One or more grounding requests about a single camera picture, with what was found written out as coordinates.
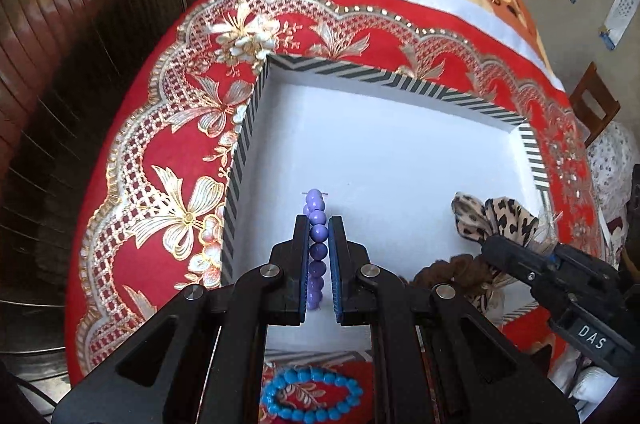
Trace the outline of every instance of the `white paper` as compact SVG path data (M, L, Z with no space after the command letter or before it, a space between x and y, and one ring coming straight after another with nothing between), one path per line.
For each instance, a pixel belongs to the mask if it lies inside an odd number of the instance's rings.
M626 28L631 22L631 18L638 9L640 0L615 0L604 26L607 29L607 35L614 46L617 46L625 33Z

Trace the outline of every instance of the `silver bolt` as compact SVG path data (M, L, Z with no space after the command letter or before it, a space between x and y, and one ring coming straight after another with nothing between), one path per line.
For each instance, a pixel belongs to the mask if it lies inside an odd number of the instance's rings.
M436 287L436 294L442 299L453 299L456 297L456 290L451 285L443 283Z
M372 263L367 263L366 265L360 267L360 272L366 278L374 278L378 274L380 274L380 267Z
M260 274L266 278L273 278L280 273L280 267L273 263L268 263L260 267Z
M188 285L182 291L182 295L189 301L198 299L204 294L204 287L202 285Z

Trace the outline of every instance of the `black cable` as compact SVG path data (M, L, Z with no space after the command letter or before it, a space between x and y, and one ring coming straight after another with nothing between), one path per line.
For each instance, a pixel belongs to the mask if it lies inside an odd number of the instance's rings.
M51 404L53 407L56 407L58 405L58 403L54 401L49 395L44 393L42 390L39 390L38 388L36 388L33 384L31 384L31 382L27 382L24 379L21 379L20 377L18 377L17 375L14 375L14 374L11 374L11 375L19 386L26 388L27 390L31 391L31 393L36 394L38 397L46 401L48 404Z

